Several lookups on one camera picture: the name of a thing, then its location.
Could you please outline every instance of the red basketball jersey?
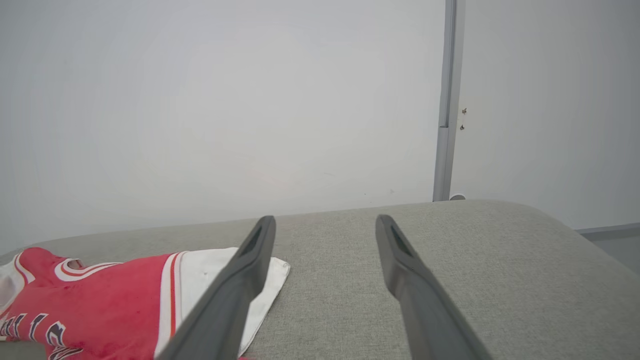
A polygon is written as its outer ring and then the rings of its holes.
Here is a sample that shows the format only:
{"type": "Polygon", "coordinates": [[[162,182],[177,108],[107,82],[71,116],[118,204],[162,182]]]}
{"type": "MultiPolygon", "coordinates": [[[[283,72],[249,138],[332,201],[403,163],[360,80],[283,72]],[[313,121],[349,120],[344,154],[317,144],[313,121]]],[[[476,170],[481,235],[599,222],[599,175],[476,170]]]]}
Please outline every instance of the red basketball jersey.
{"type": "Polygon", "coordinates": [[[184,253],[82,267],[26,249],[5,276],[0,336],[43,343],[50,360],[153,358],[182,319],[184,253]]]}

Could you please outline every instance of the white jersey trim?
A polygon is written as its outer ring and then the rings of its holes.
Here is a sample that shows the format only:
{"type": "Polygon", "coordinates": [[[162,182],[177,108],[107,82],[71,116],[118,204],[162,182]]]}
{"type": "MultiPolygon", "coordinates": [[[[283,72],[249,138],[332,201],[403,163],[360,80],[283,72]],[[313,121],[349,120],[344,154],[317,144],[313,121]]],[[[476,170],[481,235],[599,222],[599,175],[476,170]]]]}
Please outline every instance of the white jersey trim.
{"type": "Polygon", "coordinates": [[[26,286],[31,281],[34,281],[36,278],[35,276],[33,276],[33,274],[29,270],[25,269],[24,266],[22,266],[22,263],[20,263],[21,256],[22,256],[22,253],[16,255],[15,267],[16,267],[16,270],[18,270],[18,272],[24,275],[24,277],[27,279],[27,283],[25,284],[26,286]]]}
{"type": "Polygon", "coordinates": [[[98,271],[104,270],[106,268],[110,268],[115,265],[122,264],[122,263],[102,263],[102,264],[89,266],[84,269],[71,268],[69,266],[69,263],[77,260],[78,259],[66,259],[62,261],[60,264],[56,265],[54,269],[56,276],[62,281],[78,281],[78,280],[86,279],[87,277],[97,273],[98,271]]]}
{"type": "Polygon", "coordinates": [[[157,357],[182,323],[182,293],[180,286],[180,262],[188,251],[171,254],[164,262],[160,279],[160,316],[158,341],[154,357],[157,357]]]}

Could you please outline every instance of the gray upholstered surface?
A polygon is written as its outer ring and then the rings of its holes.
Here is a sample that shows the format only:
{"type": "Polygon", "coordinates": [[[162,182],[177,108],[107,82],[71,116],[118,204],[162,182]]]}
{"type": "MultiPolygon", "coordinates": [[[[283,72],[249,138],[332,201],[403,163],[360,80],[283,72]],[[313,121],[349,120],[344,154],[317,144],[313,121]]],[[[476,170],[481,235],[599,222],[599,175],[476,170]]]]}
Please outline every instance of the gray upholstered surface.
{"type": "MultiPolygon", "coordinates": [[[[496,359],[637,359],[640,278],[527,206],[464,200],[277,217],[291,273],[247,355],[409,357],[374,239],[392,215],[496,359]]],[[[237,246],[254,220],[80,236],[39,244],[87,265],[237,246]]],[[[12,254],[0,257],[5,263],[12,254]]],[[[31,344],[0,344],[29,359],[31,344]]]]}

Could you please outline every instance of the baseboard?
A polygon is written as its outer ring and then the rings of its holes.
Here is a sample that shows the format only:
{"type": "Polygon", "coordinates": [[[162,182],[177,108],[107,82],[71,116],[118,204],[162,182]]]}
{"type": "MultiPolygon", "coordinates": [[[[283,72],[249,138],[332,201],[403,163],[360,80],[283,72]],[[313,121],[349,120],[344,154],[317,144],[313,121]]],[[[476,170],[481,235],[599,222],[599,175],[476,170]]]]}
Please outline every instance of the baseboard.
{"type": "Polygon", "coordinates": [[[576,231],[587,238],[587,240],[591,241],[630,238],[633,236],[640,236],[640,222],[626,225],[579,229],[576,231]]]}

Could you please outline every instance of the white wall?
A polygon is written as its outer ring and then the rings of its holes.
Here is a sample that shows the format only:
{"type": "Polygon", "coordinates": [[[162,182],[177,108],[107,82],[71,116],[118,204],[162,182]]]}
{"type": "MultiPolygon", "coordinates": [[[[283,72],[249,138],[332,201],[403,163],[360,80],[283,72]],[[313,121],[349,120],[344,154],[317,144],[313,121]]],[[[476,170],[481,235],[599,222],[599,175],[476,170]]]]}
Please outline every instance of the white wall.
{"type": "Polygon", "coordinates": [[[640,3],[466,9],[452,193],[576,229],[640,222],[640,3]]]}
{"type": "Polygon", "coordinates": [[[5,1],[0,252],[431,200],[444,1],[5,1]]]}

